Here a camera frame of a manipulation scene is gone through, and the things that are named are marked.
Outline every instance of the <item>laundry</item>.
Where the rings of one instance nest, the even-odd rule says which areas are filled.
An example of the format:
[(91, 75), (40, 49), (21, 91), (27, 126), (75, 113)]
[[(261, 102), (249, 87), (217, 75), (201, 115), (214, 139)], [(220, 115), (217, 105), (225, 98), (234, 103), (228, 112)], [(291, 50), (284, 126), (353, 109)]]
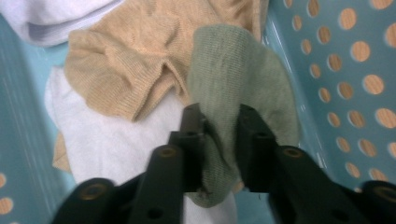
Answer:
[[(138, 122), (103, 116), (85, 105), (68, 84), (61, 67), (51, 71), (45, 103), (49, 116), (62, 132), (55, 148), (61, 150), (56, 161), (62, 167), (70, 164), (77, 183), (102, 177), (118, 185), (146, 170), (152, 150), (166, 144), (170, 132), (178, 130), (183, 109), (170, 91)], [(222, 203), (210, 209), (185, 197), (185, 219), (189, 224), (236, 224), (233, 194), (229, 192)]]
[(2, 0), (0, 14), (24, 41), (49, 47), (67, 41), (73, 30), (88, 28), (122, 0)]
[(200, 104), (219, 139), (206, 137), (203, 187), (189, 193), (198, 205), (222, 202), (237, 181), (234, 140), (241, 104), (261, 114), (280, 145), (297, 146), (299, 122), (287, 71), (247, 30), (225, 24), (199, 28), (187, 83), (192, 102)]
[(126, 0), (89, 30), (72, 32), (64, 65), (88, 107), (106, 116), (140, 120), (175, 89), (186, 87), (194, 31), (240, 26), (260, 41), (268, 0)]

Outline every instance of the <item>laundry basket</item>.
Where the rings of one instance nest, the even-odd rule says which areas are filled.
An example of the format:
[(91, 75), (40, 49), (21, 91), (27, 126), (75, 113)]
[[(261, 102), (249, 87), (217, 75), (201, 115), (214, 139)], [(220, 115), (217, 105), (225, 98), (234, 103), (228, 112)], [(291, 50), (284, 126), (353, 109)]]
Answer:
[[(393, 0), (270, 3), (263, 44), (289, 69), (300, 147), (350, 189), (396, 183), (395, 15)], [(56, 129), (43, 103), (66, 52), (22, 43), (0, 18), (0, 223), (48, 223), (74, 187), (51, 167)], [(236, 197), (240, 223), (271, 222), (251, 212), (264, 209), (263, 196), (248, 197)]]

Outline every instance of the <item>beige knit sweater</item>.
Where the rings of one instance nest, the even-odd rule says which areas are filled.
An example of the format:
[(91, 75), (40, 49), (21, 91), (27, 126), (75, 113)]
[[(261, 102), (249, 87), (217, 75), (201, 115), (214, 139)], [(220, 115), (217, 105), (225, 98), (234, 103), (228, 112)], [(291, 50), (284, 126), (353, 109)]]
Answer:
[(142, 119), (171, 88), (187, 104), (194, 31), (227, 23), (260, 40), (267, 5), (267, 0), (126, 0), (91, 29), (70, 34), (66, 77), (90, 108), (107, 116)]

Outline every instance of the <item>gray cloth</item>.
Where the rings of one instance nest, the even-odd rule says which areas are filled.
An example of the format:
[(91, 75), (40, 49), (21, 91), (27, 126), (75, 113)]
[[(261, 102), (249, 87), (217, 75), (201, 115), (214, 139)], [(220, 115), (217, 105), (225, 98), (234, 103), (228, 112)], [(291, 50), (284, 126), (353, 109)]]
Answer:
[(280, 145), (296, 146), (299, 124), (288, 74), (278, 57), (242, 28), (211, 25), (194, 34), (187, 79), (193, 103), (215, 129), (219, 144), (206, 136), (204, 187), (189, 193), (203, 207), (220, 203), (239, 176), (235, 125), (241, 104), (254, 107)]

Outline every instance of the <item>white towel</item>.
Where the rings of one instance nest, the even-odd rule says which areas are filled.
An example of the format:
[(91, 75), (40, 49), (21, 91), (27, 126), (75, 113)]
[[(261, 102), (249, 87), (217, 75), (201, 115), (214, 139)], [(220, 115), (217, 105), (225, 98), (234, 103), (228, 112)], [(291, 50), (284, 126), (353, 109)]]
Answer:
[(122, 0), (2, 0), (0, 13), (24, 41), (48, 47), (67, 40), (70, 31), (99, 21)]
[[(103, 116), (89, 109), (68, 84), (64, 70), (54, 67), (45, 95), (46, 108), (64, 135), (67, 157), (78, 183), (103, 177), (121, 184), (146, 170), (155, 147), (166, 144), (177, 131), (183, 105), (169, 92), (143, 120), (132, 123)], [(236, 223), (236, 205), (230, 193), (223, 203), (209, 209), (185, 197), (186, 223)]]

